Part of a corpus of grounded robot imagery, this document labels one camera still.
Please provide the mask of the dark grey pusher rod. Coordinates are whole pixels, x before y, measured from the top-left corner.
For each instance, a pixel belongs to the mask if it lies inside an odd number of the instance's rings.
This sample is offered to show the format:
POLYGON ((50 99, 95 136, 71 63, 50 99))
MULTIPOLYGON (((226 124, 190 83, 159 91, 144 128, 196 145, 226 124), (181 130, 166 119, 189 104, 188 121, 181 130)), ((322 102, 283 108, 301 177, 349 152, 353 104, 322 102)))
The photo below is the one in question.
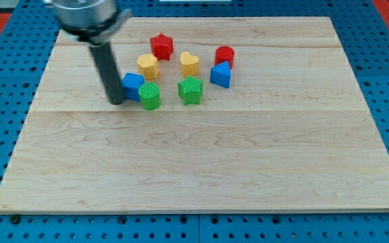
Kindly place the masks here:
POLYGON ((112 105, 124 102, 124 88, 110 43, 89 47, 108 101, 112 105))

